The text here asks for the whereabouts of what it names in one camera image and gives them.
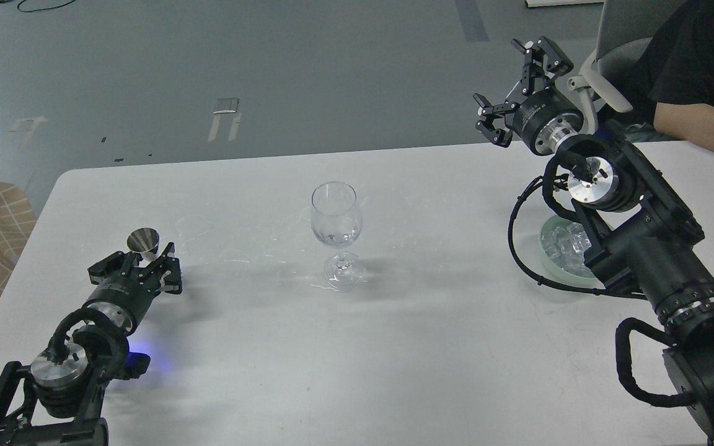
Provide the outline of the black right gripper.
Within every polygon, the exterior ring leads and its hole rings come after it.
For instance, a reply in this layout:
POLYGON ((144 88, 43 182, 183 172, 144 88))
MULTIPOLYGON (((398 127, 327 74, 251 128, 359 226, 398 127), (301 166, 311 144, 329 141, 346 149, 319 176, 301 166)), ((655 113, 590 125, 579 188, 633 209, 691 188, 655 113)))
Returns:
POLYGON ((572 72, 575 64, 558 43, 541 36, 531 42, 511 40, 513 48, 523 55, 523 68, 505 102, 490 104, 480 93, 474 93, 478 104, 478 121, 474 127, 499 147, 508 147, 513 133, 535 155, 555 154, 561 139, 583 127, 584 116, 576 105, 555 87, 555 81, 572 72), (500 129, 494 121, 511 115, 511 130, 500 129))

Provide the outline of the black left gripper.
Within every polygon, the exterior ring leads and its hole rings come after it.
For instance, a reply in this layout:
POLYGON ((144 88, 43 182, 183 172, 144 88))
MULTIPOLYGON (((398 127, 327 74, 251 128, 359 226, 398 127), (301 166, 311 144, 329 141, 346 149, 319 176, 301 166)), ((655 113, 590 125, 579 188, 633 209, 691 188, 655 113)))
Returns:
POLYGON ((87 269, 95 289, 82 307, 107 316, 125 336, 136 332, 159 294, 182 293, 182 272, 174 242, 141 268, 136 280, 133 271, 140 262, 139 253, 116 251, 87 269))

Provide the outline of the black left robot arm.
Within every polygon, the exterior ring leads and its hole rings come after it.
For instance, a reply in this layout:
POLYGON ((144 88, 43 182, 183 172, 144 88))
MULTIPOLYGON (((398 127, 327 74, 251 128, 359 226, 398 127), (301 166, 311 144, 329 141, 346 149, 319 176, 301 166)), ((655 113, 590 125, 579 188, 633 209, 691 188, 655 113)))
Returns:
POLYGON ((0 445, 107 445, 108 385, 137 379, 151 362, 130 338, 154 299, 182 292, 175 244, 116 251, 87 270, 94 291, 57 325, 30 364, 0 374, 0 445))

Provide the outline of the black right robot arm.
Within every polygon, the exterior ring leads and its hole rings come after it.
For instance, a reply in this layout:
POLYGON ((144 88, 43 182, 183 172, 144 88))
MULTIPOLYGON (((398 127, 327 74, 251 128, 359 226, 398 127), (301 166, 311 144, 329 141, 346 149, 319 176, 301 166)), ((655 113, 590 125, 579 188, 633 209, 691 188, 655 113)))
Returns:
POLYGON ((502 103, 474 100, 475 127, 490 143, 508 147, 519 136, 549 157, 509 217, 513 260, 541 286, 649 302, 660 327, 629 317, 615 331, 618 381, 643 403, 685 407, 714 444, 714 277, 694 253, 702 226, 638 147, 583 133, 583 113, 555 84, 573 69, 557 43, 541 36, 512 45, 523 55, 516 85, 502 103), (559 217, 583 226, 591 243, 584 265, 602 288, 552 281, 519 259, 514 223, 536 191, 559 217))

